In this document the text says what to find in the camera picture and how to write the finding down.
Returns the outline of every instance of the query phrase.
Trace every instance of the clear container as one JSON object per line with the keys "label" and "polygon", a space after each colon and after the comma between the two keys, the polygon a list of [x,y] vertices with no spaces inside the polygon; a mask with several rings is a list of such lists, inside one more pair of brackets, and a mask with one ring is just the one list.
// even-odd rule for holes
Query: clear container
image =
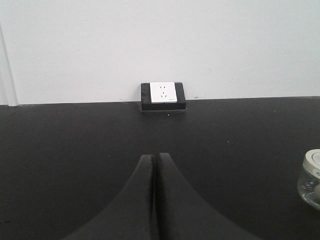
{"label": "clear container", "polygon": [[305,154],[297,188],[307,204],[320,210],[320,149]]}

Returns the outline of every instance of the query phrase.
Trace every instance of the white outlet cover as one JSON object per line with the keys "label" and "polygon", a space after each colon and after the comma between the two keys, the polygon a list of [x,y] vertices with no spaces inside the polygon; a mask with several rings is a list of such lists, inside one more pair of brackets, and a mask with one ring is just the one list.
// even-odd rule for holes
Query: white outlet cover
{"label": "white outlet cover", "polygon": [[151,103],[176,103],[177,92],[175,83],[170,82],[150,82]]}

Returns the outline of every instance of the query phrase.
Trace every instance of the jar lid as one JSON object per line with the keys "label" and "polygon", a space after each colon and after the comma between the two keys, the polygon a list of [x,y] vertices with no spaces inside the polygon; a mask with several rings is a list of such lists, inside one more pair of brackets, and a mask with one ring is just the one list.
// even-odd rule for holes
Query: jar lid
{"label": "jar lid", "polygon": [[320,149],[313,149],[305,154],[303,167],[312,176],[320,179]]}

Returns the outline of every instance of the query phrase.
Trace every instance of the wall socket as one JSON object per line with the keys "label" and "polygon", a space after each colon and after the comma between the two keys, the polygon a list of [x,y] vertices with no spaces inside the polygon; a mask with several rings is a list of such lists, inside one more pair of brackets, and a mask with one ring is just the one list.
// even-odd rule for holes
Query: wall socket
{"label": "wall socket", "polygon": [[176,103],[177,92],[174,82],[150,82],[151,103]]}
{"label": "wall socket", "polygon": [[143,112],[185,109],[186,98],[182,82],[141,83],[141,110]]}

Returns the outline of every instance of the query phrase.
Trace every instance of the black tabletop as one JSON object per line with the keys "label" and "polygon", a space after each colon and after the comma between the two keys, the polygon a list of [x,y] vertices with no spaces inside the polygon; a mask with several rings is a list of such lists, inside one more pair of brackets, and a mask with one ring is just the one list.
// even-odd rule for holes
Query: black tabletop
{"label": "black tabletop", "polygon": [[320,212],[297,192],[320,148],[320,98],[0,106],[0,239],[59,240],[106,207],[142,154],[170,153],[217,211],[264,240],[313,240]]}

